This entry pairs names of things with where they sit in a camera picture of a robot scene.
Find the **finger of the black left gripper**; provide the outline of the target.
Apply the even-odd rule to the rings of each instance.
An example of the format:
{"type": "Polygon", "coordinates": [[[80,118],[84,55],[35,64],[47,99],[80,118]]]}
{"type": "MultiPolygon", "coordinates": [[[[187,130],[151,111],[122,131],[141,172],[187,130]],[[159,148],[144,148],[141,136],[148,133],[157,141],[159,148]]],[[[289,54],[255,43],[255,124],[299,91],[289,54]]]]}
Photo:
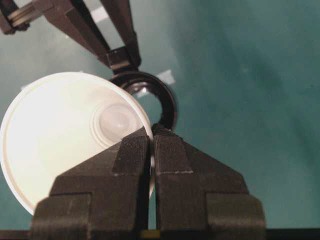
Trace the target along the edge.
{"type": "Polygon", "coordinates": [[[102,0],[115,29],[124,46],[108,52],[107,58],[112,68],[138,68],[141,56],[137,34],[134,29],[131,6],[129,0],[102,0]]]}

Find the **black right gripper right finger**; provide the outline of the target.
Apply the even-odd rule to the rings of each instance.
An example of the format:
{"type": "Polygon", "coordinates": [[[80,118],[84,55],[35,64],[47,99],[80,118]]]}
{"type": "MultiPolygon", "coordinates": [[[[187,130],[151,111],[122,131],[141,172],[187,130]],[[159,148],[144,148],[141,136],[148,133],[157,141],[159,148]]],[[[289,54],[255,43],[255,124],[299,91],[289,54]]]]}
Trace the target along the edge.
{"type": "Polygon", "coordinates": [[[160,124],[154,135],[156,226],[163,240],[263,240],[262,203],[242,174],[160,124]]]}

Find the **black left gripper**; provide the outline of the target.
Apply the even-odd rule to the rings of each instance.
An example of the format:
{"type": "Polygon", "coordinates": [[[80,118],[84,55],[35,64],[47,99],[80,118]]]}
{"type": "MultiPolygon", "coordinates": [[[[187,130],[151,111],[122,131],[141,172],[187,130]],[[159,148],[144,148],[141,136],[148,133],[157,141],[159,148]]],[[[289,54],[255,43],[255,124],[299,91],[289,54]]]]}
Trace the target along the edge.
{"type": "Polygon", "coordinates": [[[4,35],[26,31],[30,22],[42,15],[114,73],[135,70],[135,67],[110,67],[108,53],[112,49],[82,0],[31,0],[22,7],[18,7],[14,0],[1,0],[0,30],[4,35]]]}

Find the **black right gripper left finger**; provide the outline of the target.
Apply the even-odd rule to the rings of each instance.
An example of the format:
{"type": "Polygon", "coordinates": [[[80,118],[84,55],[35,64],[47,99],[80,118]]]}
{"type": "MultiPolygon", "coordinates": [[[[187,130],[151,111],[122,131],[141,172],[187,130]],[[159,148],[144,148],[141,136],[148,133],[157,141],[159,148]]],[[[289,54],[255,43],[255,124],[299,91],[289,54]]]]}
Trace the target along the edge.
{"type": "Polygon", "coordinates": [[[149,138],[129,135],[56,177],[30,238],[135,240],[148,227],[149,179],[149,138]]]}

